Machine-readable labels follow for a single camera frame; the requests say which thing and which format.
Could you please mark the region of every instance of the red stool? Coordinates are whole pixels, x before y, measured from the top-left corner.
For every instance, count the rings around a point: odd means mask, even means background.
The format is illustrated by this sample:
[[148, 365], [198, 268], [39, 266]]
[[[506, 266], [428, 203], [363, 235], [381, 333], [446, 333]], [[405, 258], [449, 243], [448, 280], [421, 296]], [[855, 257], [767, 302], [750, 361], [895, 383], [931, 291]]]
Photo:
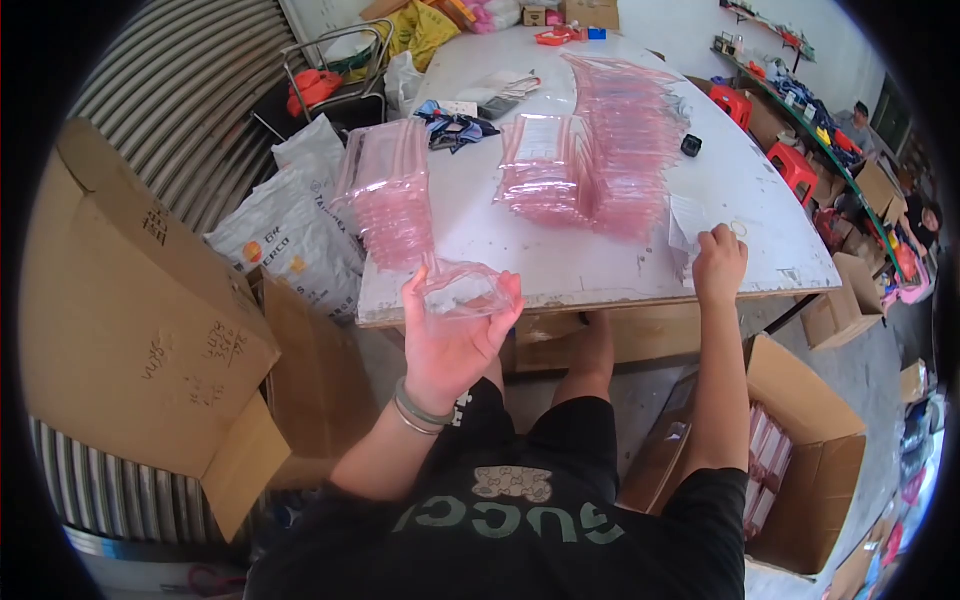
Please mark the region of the red stool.
[[[804, 155], [783, 142], [777, 142], [767, 153], [767, 159], [777, 168], [780, 176], [783, 177], [786, 184], [793, 190], [794, 195], [800, 200], [800, 204], [806, 208], [806, 205], [810, 202], [810, 197], [813, 196], [813, 188], [817, 186], [817, 174], [810, 167]], [[806, 191], [798, 193], [798, 189], [803, 183], [806, 183]]]
[[715, 85], [708, 94], [710, 100], [723, 109], [733, 122], [740, 126], [744, 132], [750, 125], [750, 113], [754, 111], [754, 105], [743, 97], [743, 94], [732, 87], [725, 85]]

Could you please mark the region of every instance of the bracelet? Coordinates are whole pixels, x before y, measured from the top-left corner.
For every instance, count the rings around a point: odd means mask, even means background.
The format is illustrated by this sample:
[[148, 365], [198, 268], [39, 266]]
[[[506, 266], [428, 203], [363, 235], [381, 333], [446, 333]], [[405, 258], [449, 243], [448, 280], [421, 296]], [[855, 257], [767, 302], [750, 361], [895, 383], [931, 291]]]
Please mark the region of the bracelet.
[[423, 412], [419, 406], [414, 404], [413, 400], [407, 395], [407, 391], [403, 389], [403, 384], [407, 382], [407, 376], [403, 375], [400, 379], [396, 381], [396, 390], [394, 392], [394, 398], [400, 406], [406, 409], [408, 413], [413, 415], [419, 420], [422, 420], [425, 423], [430, 423], [431, 425], [450, 425], [453, 422], [454, 416], [456, 416], [457, 409], [451, 408], [449, 415], [444, 415], [438, 417], [436, 415], [431, 415], [429, 413]]
[[440, 435], [440, 432], [444, 430], [442, 427], [441, 427], [440, 429], [437, 429], [436, 431], [430, 431], [429, 429], [423, 429], [422, 427], [418, 426], [418, 425], [417, 425], [416, 423], [414, 423], [413, 421], [407, 419], [407, 416], [403, 414], [403, 410], [400, 408], [400, 404], [399, 404], [399, 401], [396, 399], [396, 396], [394, 396], [394, 402], [393, 402], [393, 404], [394, 404], [394, 406], [396, 407], [396, 412], [400, 415], [400, 418], [403, 419], [403, 422], [406, 423], [407, 427], [410, 427], [410, 428], [413, 429], [414, 431], [416, 431], [416, 432], [418, 432], [418, 433], [422, 433], [422, 434], [425, 435], [425, 436], [439, 436], [439, 435]]

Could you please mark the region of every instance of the yellow item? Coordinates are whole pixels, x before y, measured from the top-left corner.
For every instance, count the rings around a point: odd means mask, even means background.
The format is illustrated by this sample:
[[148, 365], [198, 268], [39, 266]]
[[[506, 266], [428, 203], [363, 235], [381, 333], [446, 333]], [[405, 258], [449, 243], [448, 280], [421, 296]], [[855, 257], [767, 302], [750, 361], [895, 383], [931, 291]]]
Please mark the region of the yellow item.
[[[437, 49], [460, 34], [460, 28], [449, 17], [420, 0], [413, 0], [387, 18], [394, 22], [394, 36], [390, 38], [386, 61], [409, 50], [414, 55], [414, 66], [421, 73], [426, 72]], [[385, 26], [376, 23], [373, 26], [384, 36], [388, 34]], [[363, 79], [364, 74], [365, 69], [359, 69], [350, 74], [349, 80]]]
[[825, 130], [824, 128], [822, 127], [817, 128], [817, 137], [824, 140], [824, 143], [827, 144], [828, 146], [830, 145], [830, 134], [827, 133], [827, 130]]

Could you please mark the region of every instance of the cardboard box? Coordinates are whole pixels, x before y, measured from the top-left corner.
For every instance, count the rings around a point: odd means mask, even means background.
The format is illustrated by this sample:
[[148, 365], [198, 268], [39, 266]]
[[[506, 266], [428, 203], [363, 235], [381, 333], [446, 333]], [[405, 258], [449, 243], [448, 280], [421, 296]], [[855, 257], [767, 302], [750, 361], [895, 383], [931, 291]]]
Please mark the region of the cardboard box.
[[686, 77], [692, 84], [696, 85], [697, 89], [709, 96], [710, 91], [713, 89], [713, 82], [711, 80], [693, 77], [692, 75], [684, 75], [684, 77]]
[[824, 165], [820, 164], [813, 153], [806, 154], [806, 161], [817, 174], [817, 186], [813, 188], [813, 200], [821, 208], [831, 208], [836, 203], [837, 198], [847, 188], [847, 180], [839, 175], [834, 175]]
[[564, 0], [560, 8], [567, 25], [577, 21], [581, 27], [620, 29], [620, 11], [616, 0]]
[[895, 494], [870, 533], [864, 536], [850, 556], [837, 567], [830, 582], [827, 600], [853, 600], [856, 597], [866, 582], [874, 554], [879, 552], [882, 556], [899, 516], [900, 495]]
[[[640, 306], [610, 311], [613, 356], [630, 363], [700, 351], [700, 304]], [[567, 369], [573, 334], [583, 329], [577, 313], [520, 317], [516, 323], [516, 372]]]
[[876, 275], [887, 263], [886, 251], [873, 237], [860, 233], [856, 228], [847, 235], [841, 252], [863, 259], [871, 275]]
[[546, 27], [546, 7], [523, 7], [523, 25]]
[[230, 540], [290, 452], [257, 393], [279, 349], [247, 281], [82, 119], [51, 154], [25, 256], [30, 414], [199, 479]]
[[[746, 349], [747, 389], [794, 443], [790, 466], [747, 562], [803, 577], [820, 573], [847, 519], [866, 426], [810, 367], [760, 335]], [[696, 402], [694, 374], [674, 388], [624, 480], [618, 504], [658, 514], [680, 485]]]
[[[898, 202], [894, 211], [891, 213], [891, 217], [894, 219], [899, 218], [901, 214], [900, 204], [903, 206], [902, 210], [906, 210], [906, 200], [903, 198], [902, 192], [900, 192], [900, 184], [892, 180], [890, 176], [872, 160], [864, 161], [854, 181], [860, 186], [863, 198], [867, 201], [867, 204], [870, 205], [870, 208], [874, 210], [876, 216], [881, 218], [885, 217], [890, 203], [895, 201]], [[885, 220], [888, 223], [895, 222], [889, 219]]]
[[900, 372], [900, 400], [912, 404], [926, 396], [926, 363], [918, 360]]
[[826, 292], [801, 313], [810, 349], [837, 348], [860, 335], [883, 317], [867, 263], [849, 254], [833, 256], [843, 287]]
[[763, 98], [764, 92], [747, 89], [743, 90], [743, 93], [753, 106], [750, 113], [750, 133], [759, 142], [763, 152], [770, 152], [774, 144], [779, 141], [777, 136], [781, 133], [786, 133], [790, 137], [797, 136], [797, 132], [777, 114], [774, 105]]
[[266, 396], [291, 450], [268, 488], [316, 488], [373, 429], [380, 410], [353, 339], [288, 285], [260, 269], [250, 278], [282, 351]]

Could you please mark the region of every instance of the corrugated metal wall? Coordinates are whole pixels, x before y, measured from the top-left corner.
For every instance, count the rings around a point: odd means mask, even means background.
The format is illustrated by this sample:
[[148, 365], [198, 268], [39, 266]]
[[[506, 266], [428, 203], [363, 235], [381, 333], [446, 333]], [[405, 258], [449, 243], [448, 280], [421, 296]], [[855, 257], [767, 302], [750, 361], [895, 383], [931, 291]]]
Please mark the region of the corrugated metal wall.
[[72, 113], [93, 121], [178, 218], [211, 231], [276, 168], [278, 140], [249, 115], [283, 81], [279, 51], [295, 43], [276, 0], [155, 0], [107, 50]]
[[[285, 81], [280, 50], [295, 43], [276, 0], [155, 0], [109, 47], [72, 114], [93, 121], [164, 205], [207, 232], [276, 170], [278, 140], [249, 115]], [[32, 426], [64, 524], [113, 540], [224, 543], [197, 480]]]

